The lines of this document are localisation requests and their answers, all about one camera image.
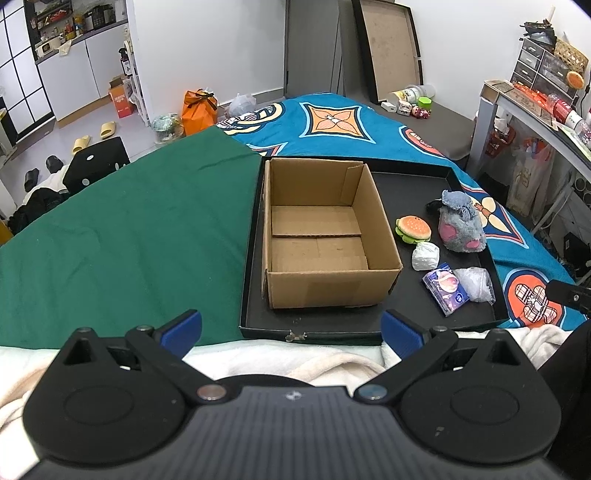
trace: white wall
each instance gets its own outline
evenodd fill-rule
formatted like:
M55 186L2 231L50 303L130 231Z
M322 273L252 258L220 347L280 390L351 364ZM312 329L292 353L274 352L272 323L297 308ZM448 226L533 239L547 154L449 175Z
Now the white wall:
M558 37L591 59L591 20L571 0L399 0L413 11L426 83L436 101L474 118L485 80L511 79L525 21L541 21L556 6ZM584 106L589 110L591 93Z
M180 113L187 90L224 103L283 88L285 0L127 1L150 118Z

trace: green cloth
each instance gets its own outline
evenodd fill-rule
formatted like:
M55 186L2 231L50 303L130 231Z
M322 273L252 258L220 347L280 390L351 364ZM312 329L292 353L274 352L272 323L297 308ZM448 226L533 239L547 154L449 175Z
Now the green cloth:
M61 348L203 316L198 345L238 328L260 155L217 127L90 185L0 248L0 345Z

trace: yellow slipper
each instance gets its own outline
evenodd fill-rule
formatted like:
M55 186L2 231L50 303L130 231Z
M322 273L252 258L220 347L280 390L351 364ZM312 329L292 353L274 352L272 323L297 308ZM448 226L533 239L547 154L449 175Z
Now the yellow slipper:
M115 122L107 122L100 128L100 137L104 140L115 133Z
M88 143L90 143L90 136L85 135L82 138L79 138L74 142L74 147L72 148L72 155L76 155L80 150L88 147Z

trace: white cabinet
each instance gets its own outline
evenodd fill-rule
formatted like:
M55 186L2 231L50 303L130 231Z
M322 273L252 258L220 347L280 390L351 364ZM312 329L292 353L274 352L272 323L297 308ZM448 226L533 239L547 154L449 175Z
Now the white cabinet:
M96 87L85 40L72 45L68 55L57 53L38 66L49 103L58 120L103 96Z
M119 49L123 48L125 25L113 27L86 39L90 65L101 97L109 94L109 82L123 73Z

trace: plastic bag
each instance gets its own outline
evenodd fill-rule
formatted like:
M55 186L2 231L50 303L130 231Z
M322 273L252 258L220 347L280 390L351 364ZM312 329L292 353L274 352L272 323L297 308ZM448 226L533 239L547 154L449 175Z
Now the plastic bag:
M530 214L535 194L542 183L546 169L551 168L554 148L544 140L528 137L515 152L517 163L509 189L507 208L523 216Z
M256 99L252 95L238 94L228 107L228 117L244 115L254 110L256 110Z
M157 144L166 144L184 135L183 121L177 113L157 116L152 122Z
M487 301L491 305L495 302L495 290L492 287L491 276L486 268L458 268L453 272L464 290L466 290L470 301L478 303Z
M420 242L413 252L413 268L417 271L433 270L439 265L439 247L430 242Z

